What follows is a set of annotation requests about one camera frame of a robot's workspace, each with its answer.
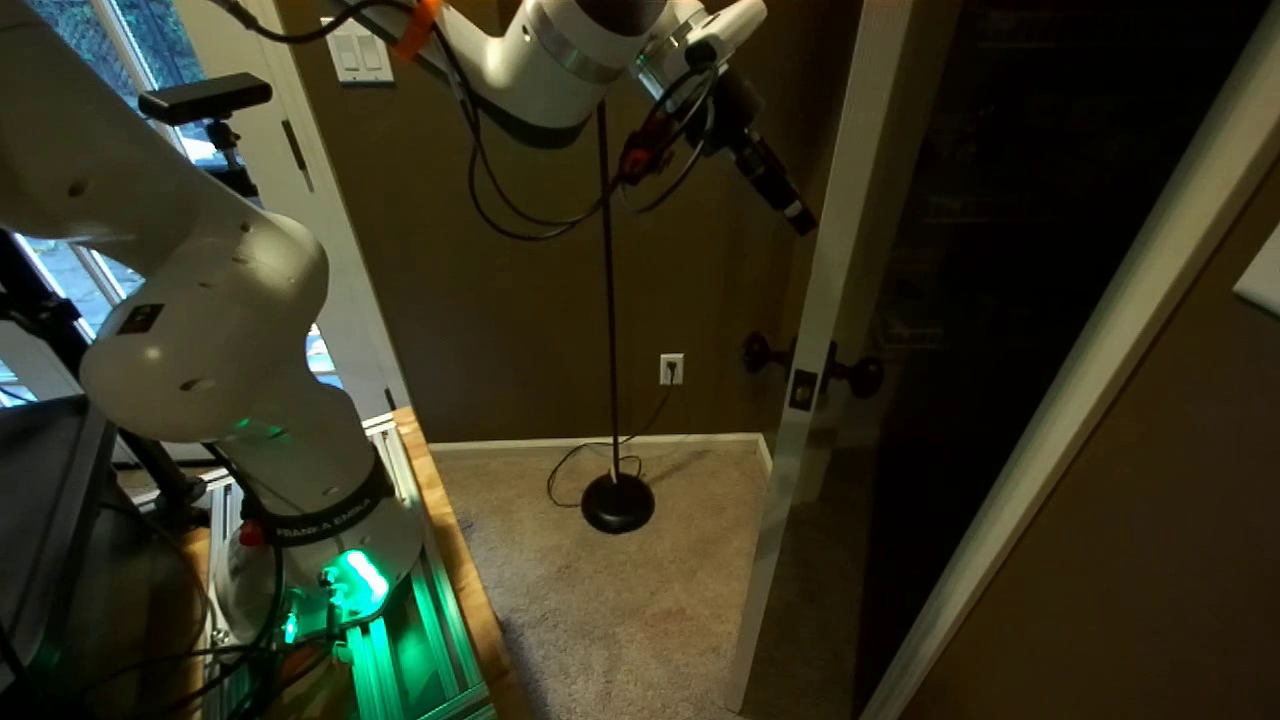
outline beige carpet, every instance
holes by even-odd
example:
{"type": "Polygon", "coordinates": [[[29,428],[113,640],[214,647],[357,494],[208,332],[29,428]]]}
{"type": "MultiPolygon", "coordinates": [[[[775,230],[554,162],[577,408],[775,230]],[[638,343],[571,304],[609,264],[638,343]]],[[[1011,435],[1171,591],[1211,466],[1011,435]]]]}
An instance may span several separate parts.
{"type": "MultiPolygon", "coordinates": [[[[638,446],[657,515],[593,531],[545,498],[564,450],[436,450],[529,695],[551,720],[728,720],[728,660],[765,514],[756,440],[638,446]]],[[[564,466],[554,499],[609,467],[564,466]]]]}

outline baseboard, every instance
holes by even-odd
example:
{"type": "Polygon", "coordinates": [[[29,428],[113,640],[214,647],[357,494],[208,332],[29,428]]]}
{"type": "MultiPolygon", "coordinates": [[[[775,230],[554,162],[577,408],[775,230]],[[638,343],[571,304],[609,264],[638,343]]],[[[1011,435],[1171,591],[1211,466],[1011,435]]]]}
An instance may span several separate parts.
{"type": "MultiPolygon", "coordinates": [[[[536,435],[536,440],[445,440],[433,446],[436,455],[465,455],[465,452],[554,452],[554,450],[580,450],[580,446],[609,446],[609,435],[536,435]]],[[[657,450],[657,446],[756,446],[765,466],[766,446],[765,431],[700,431],[700,435],[637,435],[630,450],[657,450]]]]}

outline brown wall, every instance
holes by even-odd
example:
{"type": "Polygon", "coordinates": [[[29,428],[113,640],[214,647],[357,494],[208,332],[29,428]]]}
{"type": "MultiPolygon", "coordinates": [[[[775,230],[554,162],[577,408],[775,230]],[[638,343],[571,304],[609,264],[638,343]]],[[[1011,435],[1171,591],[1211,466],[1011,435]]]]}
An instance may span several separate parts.
{"type": "Polygon", "coordinates": [[[906,715],[1280,715],[1280,320],[1229,290],[1280,167],[906,715]]]}
{"type": "MultiPolygon", "coordinates": [[[[311,24],[307,3],[280,7],[290,28],[311,24]]],[[[498,28],[491,3],[468,12],[498,28]]],[[[852,24],[855,3],[770,3],[739,64],[766,102],[765,131],[810,202],[852,24]]],[[[324,49],[295,56],[427,435],[603,431],[600,223],[554,246],[498,241],[468,206],[468,131],[436,77],[394,69],[394,88],[341,88],[324,49]]],[[[617,88],[609,112],[619,144],[645,102],[617,88]]],[[[549,213],[594,198],[593,136],[536,151],[487,131],[511,198],[549,213]]],[[[638,424],[657,408],[657,351],[681,348],[686,383],[657,428],[770,428],[775,374],[746,378],[739,340],[792,332],[810,241],[794,241],[728,162],[703,166],[657,215],[637,215],[657,190],[623,193],[617,213],[623,415],[638,424]]]]}

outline floor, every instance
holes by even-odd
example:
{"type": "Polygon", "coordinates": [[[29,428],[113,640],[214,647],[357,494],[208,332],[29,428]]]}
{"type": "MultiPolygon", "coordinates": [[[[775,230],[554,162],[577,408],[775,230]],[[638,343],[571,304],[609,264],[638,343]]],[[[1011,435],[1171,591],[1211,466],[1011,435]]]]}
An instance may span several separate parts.
{"type": "Polygon", "coordinates": [[[571,508],[609,452],[577,452],[549,498],[558,455],[436,450],[536,715],[736,715],[725,679],[765,514],[758,446],[638,446],[657,515],[630,535],[600,535],[571,508]]]}
{"type": "Polygon", "coordinates": [[[875,461],[841,450],[815,499],[794,499],[746,683],[752,720],[855,715],[855,643],[875,461]]]}

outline robotic arm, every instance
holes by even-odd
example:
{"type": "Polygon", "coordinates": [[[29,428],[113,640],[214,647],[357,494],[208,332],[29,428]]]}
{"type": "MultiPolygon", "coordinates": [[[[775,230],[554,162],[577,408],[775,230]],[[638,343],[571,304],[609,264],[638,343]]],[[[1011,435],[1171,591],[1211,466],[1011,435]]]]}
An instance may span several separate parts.
{"type": "MultiPolygon", "coordinates": [[[[413,15],[367,7],[384,35],[413,15]]],[[[752,131],[728,81],[758,0],[525,0],[503,35],[445,7],[417,56],[474,88],[487,116],[532,144],[567,144],[603,88],[637,77],[686,141],[728,147],[799,231],[810,213],[752,131]]],[[[350,400],[305,367],[324,304],[315,238],[197,171],[137,121],[23,0],[0,0],[0,230],[90,246],[146,277],[83,355],[94,408],[151,440],[211,446],[258,508],[284,582],[324,591],[334,553],[365,553],[399,582],[419,555],[419,515],[392,498],[350,400]]],[[[239,627],[265,616],[268,582],[227,578],[239,627]]]]}

